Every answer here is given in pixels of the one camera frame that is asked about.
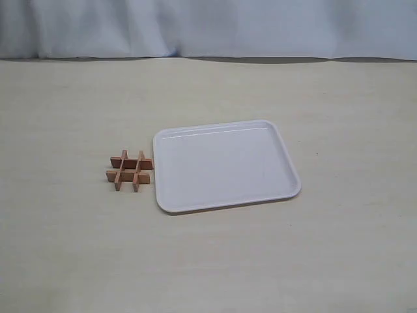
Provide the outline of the notched wooden piece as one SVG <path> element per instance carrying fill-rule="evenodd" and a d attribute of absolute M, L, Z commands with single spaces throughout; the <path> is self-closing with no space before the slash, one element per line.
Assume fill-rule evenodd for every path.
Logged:
<path fill-rule="evenodd" d="M 124 171 L 124 161 L 126 160 L 128 156 L 128 151 L 127 150 L 123 150 L 122 154 L 121 154 L 121 162 L 120 162 L 120 166 L 119 169 L 116 172 L 115 175 L 115 180 L 114 180 L 114 185 L 115 185 L 115 190 L 116 191 L 120 191 L 123 180 L 122 180 L 122 172 Z"/>
<path fill-rule="evenodd" d="M 138 184 L 149 185 L 151 183 L 150 174 L 147 171 L 140 171 L 136 173 L 135 170 L 123 170 L 120 174 L 117 174 L 118 170 L 107 170 L 106 177 L 110 183 L 114 183 L 118 177 L 120 182 L 133 182 L 134 178 L 137 177 Z"/>
<path fill-rule="evenodd" d="M 134 179 L 133 179 L 133 188 L 134 188 L 134 192 L 138 192 L 139 190 L 139 186 L 140 186 L 140 180 L 139 180 L 139 173 L 141 171 L 141 164 L 140 162 L 144 159 L 145 155 L 143 151 L 139 152 L 138 158 L 137 158 L 137 163 L 136 163 L 136 168 L 135 168 L 135 174 L 134 174 Z"/>
<path fill-rule="evenodd" d="M 110 158 L 113 168 L 119 168 L 121 157 L 113 156 Z M 137 159 L 126 158 L 124 161 L 124 168 L 127 170 L 134 170 L 136 168 Z M 153 163 L 151 158 L 144 158 L 141 162 L 141 170 L 153 170 Z"/>

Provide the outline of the white plastic tray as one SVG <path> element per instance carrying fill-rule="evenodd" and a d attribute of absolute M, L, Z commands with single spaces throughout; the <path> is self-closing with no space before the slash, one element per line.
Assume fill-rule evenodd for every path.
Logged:
<path fill-rule="evenodd" d="M 156 201 L 170 214 L 287 200 L 302 189 L 267 120 L 167 128 L 152 147 Z"/>

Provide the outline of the white backdrop cloth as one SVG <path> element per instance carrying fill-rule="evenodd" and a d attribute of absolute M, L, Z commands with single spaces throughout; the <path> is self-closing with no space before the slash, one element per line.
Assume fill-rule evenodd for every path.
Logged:
<path fill-rule="evenodd" d="M 416 59 L 415 1 L 2 1 L 3 58 Z"/>

